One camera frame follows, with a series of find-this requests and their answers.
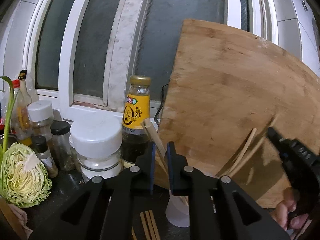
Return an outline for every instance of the cabbage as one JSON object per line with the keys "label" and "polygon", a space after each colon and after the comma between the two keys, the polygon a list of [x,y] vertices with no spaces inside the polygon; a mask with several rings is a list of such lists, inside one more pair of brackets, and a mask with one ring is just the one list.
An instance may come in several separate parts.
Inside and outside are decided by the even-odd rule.
{"label": "cabbage", "polygon": [[0,193],[20,208],[38,205],[50,194],[51,180],[43,163],[28,146],[15,143],[3,156]]}

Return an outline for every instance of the red bottle cap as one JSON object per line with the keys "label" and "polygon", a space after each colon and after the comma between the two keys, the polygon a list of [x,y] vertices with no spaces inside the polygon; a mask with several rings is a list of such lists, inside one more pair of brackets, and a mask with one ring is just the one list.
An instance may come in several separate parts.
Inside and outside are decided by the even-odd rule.
{"label": "red bottle cap", "polygon": [[13,88],[18,88],[18,87],[20,87],[20,81],[19,81],[19,79],[12,80],[12,84],[13,84]]}

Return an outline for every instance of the cutting board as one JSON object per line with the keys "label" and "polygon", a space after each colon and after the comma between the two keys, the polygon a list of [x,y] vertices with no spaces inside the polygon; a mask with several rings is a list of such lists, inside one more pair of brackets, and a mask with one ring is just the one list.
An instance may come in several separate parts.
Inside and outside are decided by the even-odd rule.
{"label": "cutting board", "polygon": [[[319,78],[284,49],[213,22],[184,21],[159,135],[189,165],[213,176],[228,166],[251,129],[251,147],[275,114],[276,129],[320,149]],[[275,207],[290,184],[268,142],[233,179],[262,207]],[[168,187],[159,161],[156,184]]]}

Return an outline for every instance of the black countertop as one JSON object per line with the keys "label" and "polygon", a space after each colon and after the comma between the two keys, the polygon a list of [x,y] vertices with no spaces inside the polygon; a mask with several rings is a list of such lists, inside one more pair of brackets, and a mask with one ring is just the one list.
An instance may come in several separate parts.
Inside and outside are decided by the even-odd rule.
{"label": "black countertop", "polygon": [[[76,190],[80,189],[82,185],[82,176],[77,171],[60,171],[59,175],[52,179],[50,196],[39,205],[24,209],[28,215],[27,226],[34,230],[71,197]],[[153,211],[161,240],[190,239],[189,228],[176,227],[167,220],[165,209],[168,200],[169,191],[158,186],[154,186],[152,197],[135,198],[132,226],[138,240],[146,239],[139,213],[147,210]]]}

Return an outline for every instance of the human hand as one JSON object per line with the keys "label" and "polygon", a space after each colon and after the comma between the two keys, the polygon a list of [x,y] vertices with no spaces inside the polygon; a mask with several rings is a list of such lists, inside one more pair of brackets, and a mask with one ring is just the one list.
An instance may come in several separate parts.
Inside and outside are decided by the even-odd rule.
{"label": "human hand", "polygon": [[288,212],[293,212],[297,208],[294,200],[292,188],[286,188],[283,191],[284,199],[277,205],[276,210],[272,212],[272,218],[284,229],[301,229],[308,218],[308,214],[304,214],[293,218],[288,225]]}

